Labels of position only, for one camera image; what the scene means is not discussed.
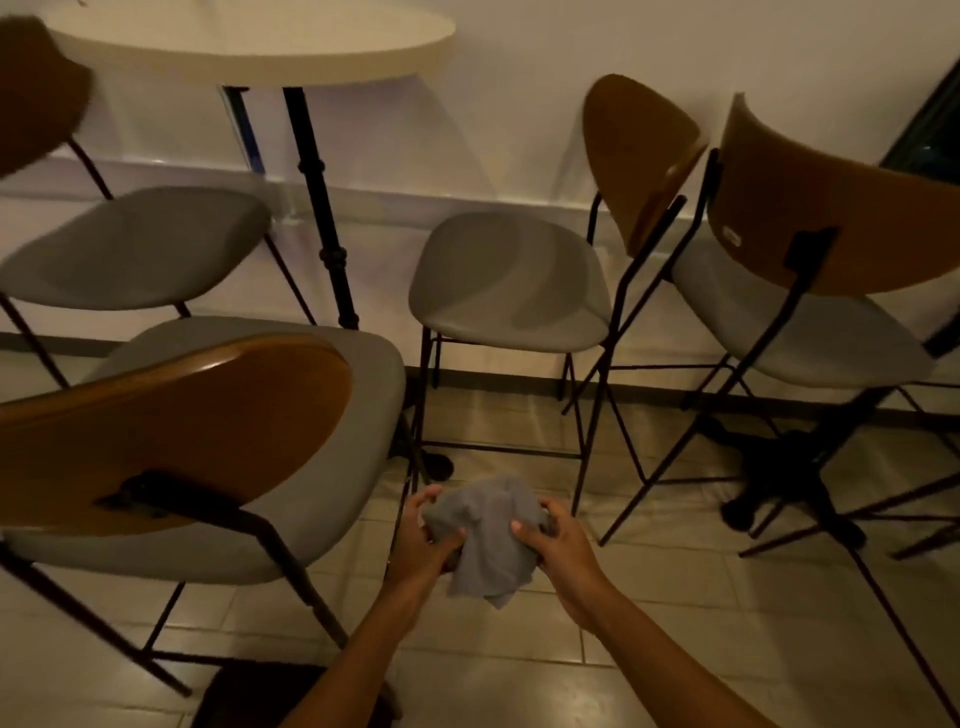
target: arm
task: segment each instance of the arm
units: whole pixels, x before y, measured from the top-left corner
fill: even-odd
[[[613,656],[659,728],[776,728],[684,652],[600,570],[580,524],[553,498],[540,503],[555,537],[514,522],[514,534],[540,554],[561,603]]]
[[[364,728],[396,648],[413,629],[444,561],[463,545],[464,534],[428,544],[418,524],[420,507],[440,486],[410,496],[403,508],[387,580],[370,611],[333,665],[280,728]]]

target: brown backrest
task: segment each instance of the brown backrest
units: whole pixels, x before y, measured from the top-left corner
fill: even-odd
[[[90,71],[60,54],[38,18],[0,18],[0,178],[65,142],[92,87]]]
[[[593,179],[633,257],[707,143],[672,101],[616,74],[587,93],[584,143]]]
[[[714,235],[753,273],[789,287],[799,231],[837,227],[812,293],[859,296],[921,283],[960,266],[960,187],[818,152],[761,124],[733,99],[720,145]]]
[[[326,342],[270,335],[0,405],[0,527],[105,535],[183,525],[93,505],[147,470],[249,502],[320,448],[351,383]]]

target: white tabletop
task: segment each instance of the white tabletop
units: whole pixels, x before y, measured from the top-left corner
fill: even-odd
[[[368,0],[82,1],[41,14],[67,58],[193,84],[407,76],[438,62],[455,30],[442,15]]]

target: dark baseboard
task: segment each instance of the dark baseboard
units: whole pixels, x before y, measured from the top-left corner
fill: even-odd
[[[68,336],[40,336],[39,338],[48,352],[59,356],[102,358],[123,343],[99,339],[78,339]],[[26,341],[19,334],[0,332],[0,351],[29,352],[30,347],[27,346]],[[407,367],[407,376],[416,377],[417,371],[416,367]],[[556,394],[555,379],[544,379],[541,376],[461,372],[458,370],[442,370],[441,386],[478,389],[486,392],[543,395],[546,397],[553,397]],[[586,396],[588,398],[593,397],[594,389],[592,384],[587,388]],[[615,384],[613,390],[616,393],[617,401],[652,404],[658,407],[676,407],[685,394],[683,390],[678,389],[640,387],[632,384]],[[759,402],[771,417],[811,422],[819,420],[832,407],[830,404],[798,400],[759,398]],[[742,395],[730,395],[720,402],[717,411],[720,414],[754,415],[756,413],[756,402]],[[924,423],[913,412],[880,408],[874,413],[871,425],[917,429],[936,427],[944,432],[960,432],[960,415],[928,414],[925,419],[924,427]]]

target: hand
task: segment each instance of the hand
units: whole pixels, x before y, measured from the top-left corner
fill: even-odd
[[[409,629],[412,629],[423,603],[433,591],[444,568],[446,558],[464,544],[467,532],[447,536],[438,544],[427,541],[420,527],[420,508],[426,501],[433,502],[441,493],[439,485],[430,485],[407,498],[396,531],[394,552],[387,568],[387,578],[380,590],[381,598],[402,602],[411,613]]]
[[[600,569],[584,529],[558,500],[540,498],[557,525],[557,535],[547,536],[530,523],[510,524],[516,538],[536,551],[540,568],[550,579],[564,609],[579,626],[596,634],[597,608],[617,595],[616,588]]]

